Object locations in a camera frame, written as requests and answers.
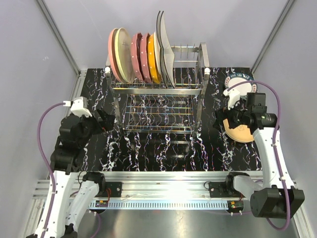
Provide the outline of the beige tan round plate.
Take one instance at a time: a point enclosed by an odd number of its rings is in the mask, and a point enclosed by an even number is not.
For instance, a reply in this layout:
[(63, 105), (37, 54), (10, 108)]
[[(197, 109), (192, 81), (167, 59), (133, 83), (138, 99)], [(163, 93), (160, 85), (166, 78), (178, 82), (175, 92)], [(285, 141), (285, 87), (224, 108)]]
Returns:
[(254, 141), (254, 137), (251, 134), (250, 129), (246, 125), (239, 125), (238, 127), (229, 128), (228, 119), (223, 120), (224, 130), (228, 137), (236, 142), (249, 143)]

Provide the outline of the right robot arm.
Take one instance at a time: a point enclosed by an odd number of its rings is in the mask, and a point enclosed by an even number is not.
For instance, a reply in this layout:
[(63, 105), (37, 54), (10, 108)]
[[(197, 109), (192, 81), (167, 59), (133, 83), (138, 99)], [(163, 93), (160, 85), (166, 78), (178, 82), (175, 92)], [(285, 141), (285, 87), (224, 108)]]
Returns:
[(267, 112), (264, 93), (248, 93), (240, 107), (240, 92), (225, 90), (227, 106), (216, 111), (216, 123), (228, 122), (234, 129), (246, 125), (254, 138), (262, 164), (263, 184), (259, 185), (243, 172), (230, 172), (224, 191), (230, 197), (239, 193), (250, 201), (255, 217), (291, 219), (305, 200), (302, 190), (291, 180), (280, 146), (279, 122), (276, 114)]

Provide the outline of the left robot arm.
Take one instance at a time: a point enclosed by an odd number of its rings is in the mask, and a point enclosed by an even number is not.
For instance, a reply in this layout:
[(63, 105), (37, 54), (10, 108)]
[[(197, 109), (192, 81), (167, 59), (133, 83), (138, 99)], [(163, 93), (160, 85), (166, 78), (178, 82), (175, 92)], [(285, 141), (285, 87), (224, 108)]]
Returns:
[(113, 129), (115, 116), (98, 109), (98, 118), (70, 114), (62, 119), (51, 160), (46, 161), (50, 187), (44, 211), (32, 238), (76, 238), (82, 218), (92, 199), (106, 193), (106, 180), (100, 172), (87, 172), (79, 191), (70, 201), (79, 177), (76, 160), (93, 135)]

